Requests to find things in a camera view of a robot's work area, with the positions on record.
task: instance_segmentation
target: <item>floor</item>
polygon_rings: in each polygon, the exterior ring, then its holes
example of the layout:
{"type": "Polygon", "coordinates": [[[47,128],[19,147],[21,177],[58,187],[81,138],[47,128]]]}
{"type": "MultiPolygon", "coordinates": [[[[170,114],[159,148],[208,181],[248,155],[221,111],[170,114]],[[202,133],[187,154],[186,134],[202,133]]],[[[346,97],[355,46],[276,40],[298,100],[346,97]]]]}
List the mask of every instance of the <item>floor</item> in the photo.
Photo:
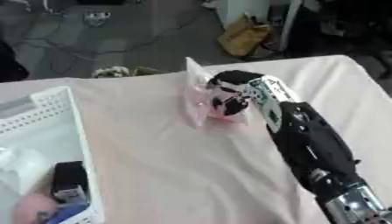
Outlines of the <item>floor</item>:
{"type": "MultiPolygon", "coordinates": [[[[40,0],[32,0],[39,5],[40,0]]],[[[184,57],[202,65],[239,62],[217,44],[223,29],[213,10],[198,0],[129,0],[121,6],[81,6],[52,0],[61,15],[27,12],[19,3],[0,5],[0,35],[17,50],[30,80],[88,78],[102,67],[153,67],[164,73],[185,69],[184,57]],[[110,11],[101,27],[83,21],[87,11],[110,11]]],[[[392,95],[392,79],[377,79],[383,68],[366,56],[355,58],[392,95]]]]}

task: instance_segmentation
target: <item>robotic hand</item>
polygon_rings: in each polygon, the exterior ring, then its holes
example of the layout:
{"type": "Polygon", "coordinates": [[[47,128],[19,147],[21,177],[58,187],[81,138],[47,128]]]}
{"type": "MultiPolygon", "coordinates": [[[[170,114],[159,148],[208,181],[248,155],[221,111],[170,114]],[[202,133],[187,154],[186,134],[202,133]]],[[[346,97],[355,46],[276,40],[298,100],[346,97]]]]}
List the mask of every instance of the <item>robotic hand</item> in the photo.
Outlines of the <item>robotic hand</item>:
{"type": "Polygon", "coordinates": [[[207,88],[233,93],[213,99],[225,116],[241,112],[253,101],[284,161],[332,224],[392,224],[387,209],[356,172],[360,160],[328,122],[276,77],[258,73],[219,73],[207,88]]]}

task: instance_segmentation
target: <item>white tablecloth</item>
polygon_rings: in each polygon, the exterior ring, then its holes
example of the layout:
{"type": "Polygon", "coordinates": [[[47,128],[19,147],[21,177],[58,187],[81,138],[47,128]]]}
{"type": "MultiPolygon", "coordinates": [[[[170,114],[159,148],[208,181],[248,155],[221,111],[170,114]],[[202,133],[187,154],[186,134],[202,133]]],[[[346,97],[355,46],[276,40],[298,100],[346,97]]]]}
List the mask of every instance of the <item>white tablecloth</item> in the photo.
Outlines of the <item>white tablecloth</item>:
{"type": "MultiPolygon", "coordinates": [[[[392,102],[343,56],[211,66],[275,75],[313,105],[363,162],[359,173],[392,205],[392,102]]],[[[0,102],[68,85],[92,148],[106,223],[327,223],[265,129],[211,121],[195,129],[182,104],[186,74],[0,85],[0,102]]]]}

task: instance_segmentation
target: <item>white plastic basket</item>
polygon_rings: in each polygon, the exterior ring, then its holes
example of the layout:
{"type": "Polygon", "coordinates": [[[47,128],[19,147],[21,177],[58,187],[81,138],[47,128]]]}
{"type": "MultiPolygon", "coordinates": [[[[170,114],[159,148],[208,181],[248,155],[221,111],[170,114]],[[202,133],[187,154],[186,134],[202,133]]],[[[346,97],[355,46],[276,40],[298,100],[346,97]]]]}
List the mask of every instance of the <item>white plastic basket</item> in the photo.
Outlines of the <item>white plastic basket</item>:
{"type": "MultiPolygon", "coordinates": [[[[0,147],[38,151],[52,168],[58,162],[83,161],[88,177],[90,206],[61,224],[104,222],[102,199],[90,150],[69,87],[51,88],[0,104],[0,147]]],[[[20,185],[13,184],[12,189],[10,185],[8,188],[4,186],[7,185],[0,182],[0,222],[7,224],[11,223],[13,206],[26,192],[19,191],[23,189],[20,185]]]]}

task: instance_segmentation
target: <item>cable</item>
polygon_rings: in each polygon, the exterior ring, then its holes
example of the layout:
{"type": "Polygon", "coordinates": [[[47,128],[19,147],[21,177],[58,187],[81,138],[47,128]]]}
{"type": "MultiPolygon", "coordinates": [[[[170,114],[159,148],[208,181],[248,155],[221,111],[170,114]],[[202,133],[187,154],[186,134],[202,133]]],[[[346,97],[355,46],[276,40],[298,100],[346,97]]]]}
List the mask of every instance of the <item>cable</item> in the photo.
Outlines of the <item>cable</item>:
{"type": "Polygon", "coordinates": [[[144,47],[144,46],[149,46],[149,45],[153,45],[155,43],[157,43],[162,37],[164,37],[167,33],[169,32],[173,32],[173,31],[180,31],[184,28],[186,28],[189,25],[192,25],[194,22],[196,22],[200,16],[204,15],[204,13],[197,13],[192,19],[190,19],[189,21],[177,26],[177,27],[173,27],[173,28],[169,28],[165,31],[162,31],[160,34],[158,34],[156,37],[154,37],[152,40],[150,41],[146,41],[137,45],[133,45],[130,48],[127,48],[125,50],[114,50],[114,51],[106,51],[106,52],[90,52],[90,51],[86,51],[86,50],[80,50],[80,49],[74,49],[71,46],[68,45],[63,45],[61,43],[56,43],[51,41],[49,38],[51,36],[53,36],[55,33],[57,33],[60,28],[61,25],[64,21],[64,18],[61,19],[61,21],[58,22],[57,27],[50,32],[48,35],[45,35],[42,38],[25,38],[21,43],[22,45],[27,45],[27,46],[32,46],[35,48],[40,48],[40,49],[46,49],[46,50],[50,50],[50,49],[58,49],[59,51],[68,54],[70,56],[73,57],[73,61],[70,63],[70,65],[64,69],[64,71],[56,71],[56,69],[54,69],[54,63],[52,61],[52,57],[49,58],[49,68],[51,71],[53,71],[54,73],[56,73],[57,75],[65,75],[66,73],[68,73],[69,71],[71,71],[72,67],[74,66],[74,64],[76,64],[76,62],[78,61],[78,59],[82,59],[82,60],[89,60],[89,61],[97,61],[97,59],[92,59],[89,58],[83,54],[93,54],[93,55],[104,55],[104,54],[111,54],[111,53],[132,53],[134,52],[136,49],[144,47]],[[31,41],[43,41],[48,45],[36,45],[31,43],[31,41]]]}
{"type": "MultiPolygon", "coordinates": [[[[131,53],[131,52],[135,51],[137,48],[140,48],[140,47],[143,47],[143,46],[153,45],[154,43],[158,42],[163,36],[165,36],[169,32],[180,31],[183,28],[193,24],[196,20],[199,19],[200,15],[202,15],[202,13],[196,15],[195,17],[193,17],[192,19],[190,19],[186,23],[183,23],[183,24],[179,25],[178,27],[173,27],[173,28],[169,28],[169,29],[167,29],[165,31],[162,31],[160,34],[158,34],[156,37],[154,37],[150,41],[146,41],[144,43],[133,45],[130,48],[125,49],[125,50],[113,50],[113,51],[106,51],[106,52],[91,52],[91,51],[86,51],[86,50],[74,49],[71,46],[63,45],[61,43],[55,43],[55,42],[51,41],[48,38],[26,38],[25,41],[44,41],[49,46],[57,48],[57,49],[61,50],[64,53],[71,54],[74,57],[78,57],[78,58],[83,59],[83,60],[96,60],[96,59],[91,59],[89,57],[83,56],[81,54],[82,53],[89,53],[89,54],[95,54],[95,55],[103,55],[103,54],[110,54],[110,53],[131,53]]],[[[47,46],[34,45],[34,47],[45,48],[47,46]]]]}

